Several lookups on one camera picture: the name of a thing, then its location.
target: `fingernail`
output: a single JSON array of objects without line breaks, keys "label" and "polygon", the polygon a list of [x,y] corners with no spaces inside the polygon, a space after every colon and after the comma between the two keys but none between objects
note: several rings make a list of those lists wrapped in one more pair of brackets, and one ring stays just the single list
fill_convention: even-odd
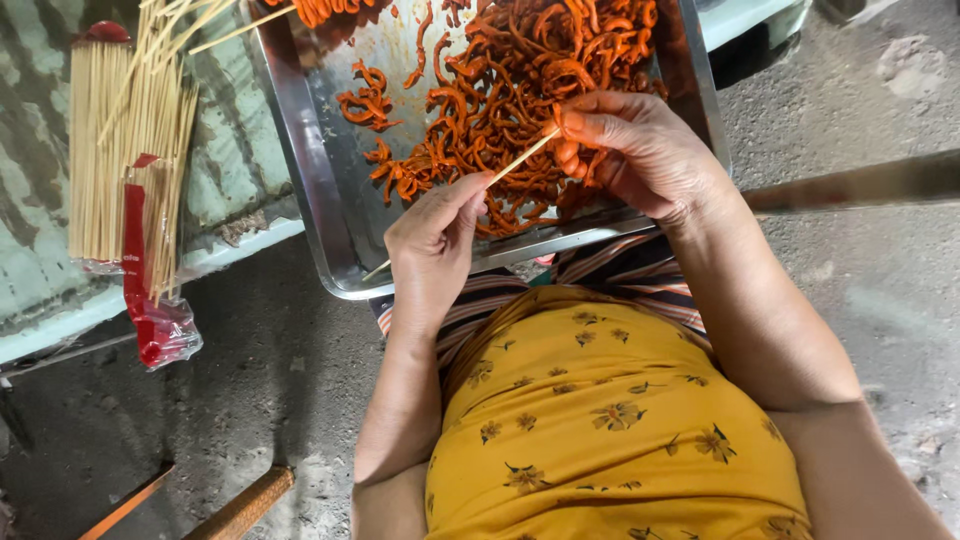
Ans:
[{"label": "fingernail", "polygon": [[564,126],[569,130],[582,130],[587,125],[587,118],[575,110],[564,113]]}]

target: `hand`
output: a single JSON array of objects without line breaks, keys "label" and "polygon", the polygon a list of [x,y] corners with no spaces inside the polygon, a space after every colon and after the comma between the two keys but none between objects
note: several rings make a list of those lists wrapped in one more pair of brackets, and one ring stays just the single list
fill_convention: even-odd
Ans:
[{"label": "hand", "polygon": [[476,219],[493,173],[469,174],[426,192],[383,235],[396,296],[390,334],[434,340],[464,288]]},{"label": "hand", "polygon": [[609,148],[596,180],[665,225],[682,223],[733,188],[703,141],[656,96],[591,92],[567,102],[562,120],[571,140],[556,145],[555,157],[564,172],[586,171],[577,157],[581,143]]}]

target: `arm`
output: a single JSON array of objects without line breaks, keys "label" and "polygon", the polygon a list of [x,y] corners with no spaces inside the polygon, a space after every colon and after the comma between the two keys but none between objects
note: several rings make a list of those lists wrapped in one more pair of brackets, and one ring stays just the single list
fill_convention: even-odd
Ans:
[{"label": "arm", "polygon": [[353,459],[353,537],[423,538],[426,467],[440,437],[437,332],[467,280],[491,175],[432,189],[384,235],[395,300],[387,349]]},{"label": "arm", "polygon": [[576,170],[578,143],[612,149],[597,178],[660,220],[727,377],[779,411],[816,538],[951,538],[887,450],[843,347],[707,147],[653,96],[596,92],[565,110],[575,140],[556,150],[564,171]]}]

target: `yellow shirt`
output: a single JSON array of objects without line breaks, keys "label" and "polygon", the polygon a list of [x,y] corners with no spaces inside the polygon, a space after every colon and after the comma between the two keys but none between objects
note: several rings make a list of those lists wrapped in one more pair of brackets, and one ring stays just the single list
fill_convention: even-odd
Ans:
[{"label": "yellow shirt", "polygon": [[444,382],[427,538],[809,538],[790,449],[648,310],[575,286],[493,314]]}]

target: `woman's left hand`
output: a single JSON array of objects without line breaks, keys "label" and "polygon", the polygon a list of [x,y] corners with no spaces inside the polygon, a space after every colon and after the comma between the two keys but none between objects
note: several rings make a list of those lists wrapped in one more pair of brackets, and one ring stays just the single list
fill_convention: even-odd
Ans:
[{"label": "woman's left hand", "polygon": [[436,339],[467,281],[473,230],[487,211],[492,176],[470,174],[427,191],[384,234],[396,290],[391,335]]}]

